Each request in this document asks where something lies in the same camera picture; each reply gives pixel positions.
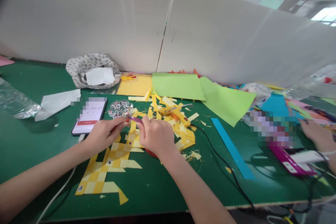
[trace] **folded white paper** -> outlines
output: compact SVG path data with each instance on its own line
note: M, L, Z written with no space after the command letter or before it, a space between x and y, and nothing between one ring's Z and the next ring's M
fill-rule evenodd
M41 102L41 109L35 116L35 121L42 121L58 111L70 106L71 102L75 102L81 96L81 90L75 89L72 91L56 93L52 95L43 96Z
M114 82L114 75L112 68L93 68L86 74L87 84L97 86L100 84L111 84Z

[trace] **hand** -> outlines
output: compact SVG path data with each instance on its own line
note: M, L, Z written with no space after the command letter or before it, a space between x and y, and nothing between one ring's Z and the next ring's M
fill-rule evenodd
M140 129L140 144L149 149L160 159L164 155L172 155L178 152L174 144L174 132L172 126L166 121L151 119L148 116L142 118L143 124L137 122Z
M333 140L333 134L330 130L323 128L313 120L307 122L299 119L304 134L314 142L316 148L321 152L330 152L336 150L336 143Z
M128 122L126 122L124 117L118 117L113 120L100 120L96 122L83 143L91 156L93 156L110 146L127 125Z

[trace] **plastic water bottle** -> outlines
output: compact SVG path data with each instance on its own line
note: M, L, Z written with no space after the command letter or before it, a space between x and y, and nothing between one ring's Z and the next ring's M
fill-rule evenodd
M0 111L19 119L34 116L40 105L30 100L7 81L0 78Z
M336 84L336 64L328 65L299 83L291 86L285 94L288 98L302 100L323 92L330 85Z

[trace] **blue paper strip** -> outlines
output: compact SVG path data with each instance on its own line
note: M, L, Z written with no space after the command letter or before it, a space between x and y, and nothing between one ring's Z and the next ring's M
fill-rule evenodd
M222 138L224 144L226 145L228 151L230 152L233 160L235 161L236 165L238 166L238 169L240 170L241 174L243 175L244 179L247 180L255 180L252 171L248 167L248 165L245 163L244 159L239 154L237 148L231 141L229 135L226 133L225 129L219 122L217 118L211 118L213 124L215 125L220 137Z

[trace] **smartphone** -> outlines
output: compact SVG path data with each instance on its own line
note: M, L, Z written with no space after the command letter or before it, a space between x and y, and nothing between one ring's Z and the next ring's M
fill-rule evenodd
M107 105L106 97L87 98L83 110L80 111L79 118L73 127L72 135L89 134L96 122L101 120Z

